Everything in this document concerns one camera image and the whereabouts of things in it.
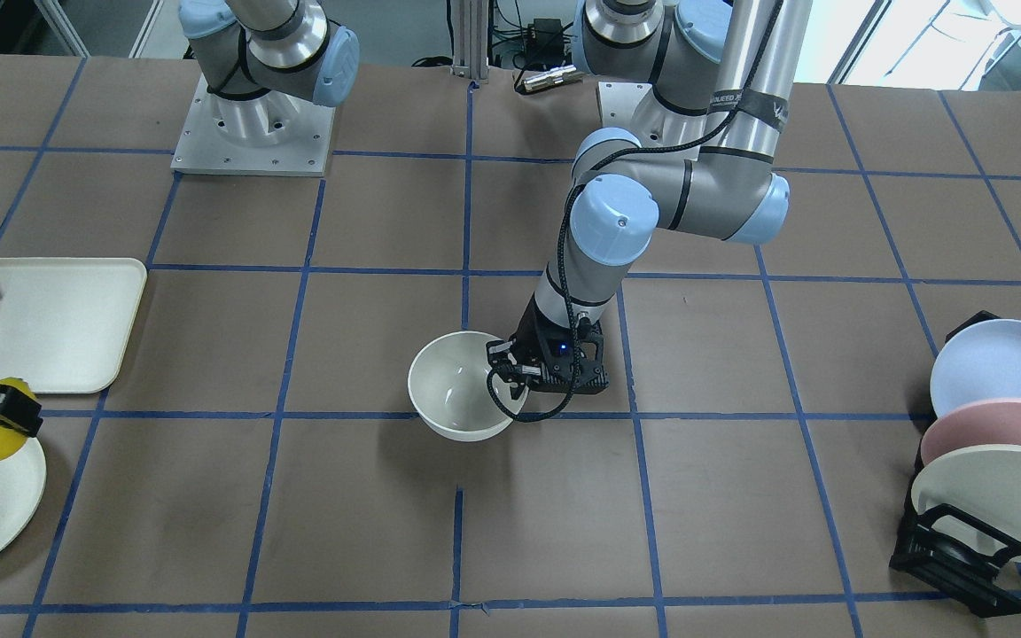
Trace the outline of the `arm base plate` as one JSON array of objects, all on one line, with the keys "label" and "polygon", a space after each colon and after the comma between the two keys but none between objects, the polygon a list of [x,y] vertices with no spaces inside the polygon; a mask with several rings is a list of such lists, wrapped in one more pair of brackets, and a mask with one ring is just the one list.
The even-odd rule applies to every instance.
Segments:
[{"label": "arm base plate", "polygon": [[645,148],[689,143],[704,134],[704,108],[697,114],[670,108],[648,83],[599,82],[598,104],[601,124],[628,130]]},{"label": "arm base plate", "polygon": [[186,175],[324,177],[337,110],[270,92],[232,101],[199,84],[171,169]]}]

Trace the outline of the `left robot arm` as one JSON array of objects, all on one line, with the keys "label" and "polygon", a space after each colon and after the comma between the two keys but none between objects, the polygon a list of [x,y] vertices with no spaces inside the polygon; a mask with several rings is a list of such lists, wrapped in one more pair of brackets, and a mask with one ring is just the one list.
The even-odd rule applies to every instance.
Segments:
[{"label": "left robot arm", "polygon": [[774,170],[809,1],[582,1],[573,60],[643,83],[631,122],[576,152],[562,225],[518,327],[487,343],[489,381],[598,394],[609,384],[600,318],[655,230],[742,244],[773,239],[790,186]]}]

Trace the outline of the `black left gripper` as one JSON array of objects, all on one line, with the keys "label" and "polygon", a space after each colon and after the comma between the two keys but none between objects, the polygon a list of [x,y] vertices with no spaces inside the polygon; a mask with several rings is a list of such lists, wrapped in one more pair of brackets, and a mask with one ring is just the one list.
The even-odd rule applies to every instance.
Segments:
[{"label": "black left gripper", "polygon": [[500,380],[532,392],[593,395],[606,391],[611,379],[604,363],[601,323],[580,318],[578,330],[547,318],[528,302],[513,338],[485,344],[487,364]]}]

